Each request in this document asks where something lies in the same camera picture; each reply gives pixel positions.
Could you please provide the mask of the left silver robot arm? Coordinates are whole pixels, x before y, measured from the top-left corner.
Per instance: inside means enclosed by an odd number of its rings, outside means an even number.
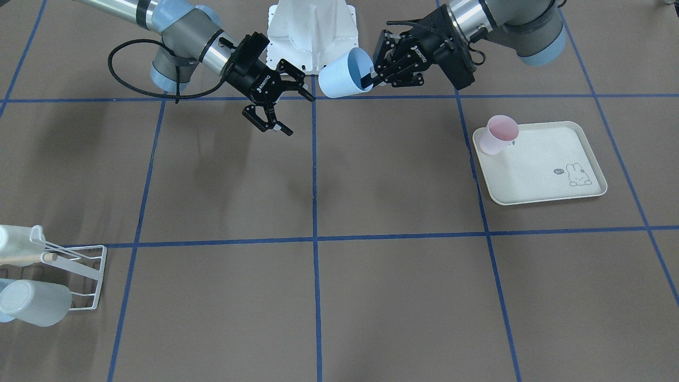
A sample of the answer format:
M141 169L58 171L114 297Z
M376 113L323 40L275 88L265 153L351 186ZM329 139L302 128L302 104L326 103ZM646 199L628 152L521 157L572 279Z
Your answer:
M472 58L480 40L510 48L526 65L546 65L565 48L558 9L556 1L448 1L421 19L391 20L407 31L381 32L360 85L423 85L423 73L437 65L454 89L465 89L483 65Z

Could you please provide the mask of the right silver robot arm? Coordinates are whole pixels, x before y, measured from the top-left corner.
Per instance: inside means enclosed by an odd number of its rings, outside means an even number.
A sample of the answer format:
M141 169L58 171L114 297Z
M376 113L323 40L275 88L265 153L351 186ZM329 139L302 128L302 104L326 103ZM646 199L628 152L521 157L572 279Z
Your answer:
M122 80L112 61L121 49L141 43L158 46L150 76L162 93L146 92L147 96L179 102L211 94L211 90L184 94L194 70L202 64L219 76L214 89L229 84L248 98L250 104L242 113L254 127L262 132L281 131L288 136L293 131L275 114L280 97L294 91L310 102L315 101L305 87L302 70L284 59L272 68L261 61L262 53L269 46L264 34L253 32L242 39L233 39L223 30L218 15L210 7L187 1L87 1L85 4L160 37L158 41L127 41L114 48L107 58L112 77L134 92L145 93Z

